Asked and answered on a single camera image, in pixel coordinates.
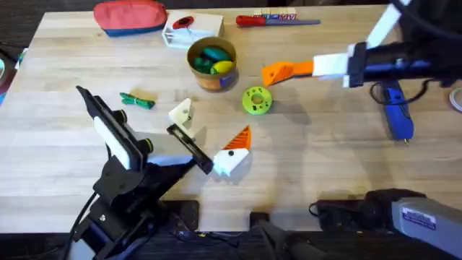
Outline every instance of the green clip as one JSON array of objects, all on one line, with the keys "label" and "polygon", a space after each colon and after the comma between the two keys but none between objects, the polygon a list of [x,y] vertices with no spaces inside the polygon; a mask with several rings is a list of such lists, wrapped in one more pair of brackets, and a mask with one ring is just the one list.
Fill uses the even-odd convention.
[{"label": "green clip", "polygon": [[137,105],[146,109],[151,109],[155,105],[155,102],[151,100],[144,100],[123,92],[121,92],[120,94],[123,98],[122,103],[124,103],[125,105]]}]

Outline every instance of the gray device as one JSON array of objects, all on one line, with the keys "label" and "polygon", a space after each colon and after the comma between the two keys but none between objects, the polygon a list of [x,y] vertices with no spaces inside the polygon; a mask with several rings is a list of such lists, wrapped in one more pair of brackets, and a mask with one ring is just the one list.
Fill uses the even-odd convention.
[{"label": "gray device", "polygon": [[462,259],[462,212],[433,199],[409,197],[391,203],[393,226]]}]

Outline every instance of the green spool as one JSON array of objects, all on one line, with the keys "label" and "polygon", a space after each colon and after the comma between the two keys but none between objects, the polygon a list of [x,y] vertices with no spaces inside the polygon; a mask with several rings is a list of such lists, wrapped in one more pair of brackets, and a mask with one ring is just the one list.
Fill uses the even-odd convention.
[{"label": "green spool", "polygon": [[265,87],[249,87],[243,94],[244,109],[252,115],[263,115],[268,112],[273,99]]}]

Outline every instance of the green toy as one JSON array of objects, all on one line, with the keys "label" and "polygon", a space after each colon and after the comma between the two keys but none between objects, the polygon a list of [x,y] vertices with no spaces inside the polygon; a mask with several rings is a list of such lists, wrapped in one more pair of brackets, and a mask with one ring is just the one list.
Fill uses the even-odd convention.
[{"label": "green toy", "polygon": [[209,59],[201,57],[194,58],[193,68],[198,72],[210,74],[210,69],[213,65],[214,63]]},{"label": "green toy", "polygon": [[137,105],[146,109],[151,109],[155,105],[154,101],[143,100],[127,93],[121,92],[120,95],[123,98],[122,103],[125,105]]},{"label": "green toy", "polygon": [[231,61],[231,56],[221,48],[205,47],[202,49],[202,54],[214,61]]},{"label": "green toy", "polygon": [[271,93],[265,87],[250,87],[243,94],[243,107],[252,115],[263,115],[273,103]]}]

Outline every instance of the screwdriver handle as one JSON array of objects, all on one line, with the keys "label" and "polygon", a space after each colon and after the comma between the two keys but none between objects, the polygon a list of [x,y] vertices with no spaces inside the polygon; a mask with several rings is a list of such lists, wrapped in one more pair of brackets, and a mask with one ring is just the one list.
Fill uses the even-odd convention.
[{"label": "screwdriver handle", "polygon": [[236,16],[236,24],[239,26],[265,26],[266,18],[238,15]]},{"label": "screwdriver handle", "polygon": [[385,105],[385,115],[388,127],[393,139],[396,141],[410,140],[414,135],[414,123],[407,104],[393,105],[402,103],[406,98],[397,80],[382,81],[384,101],[390,103]]}]

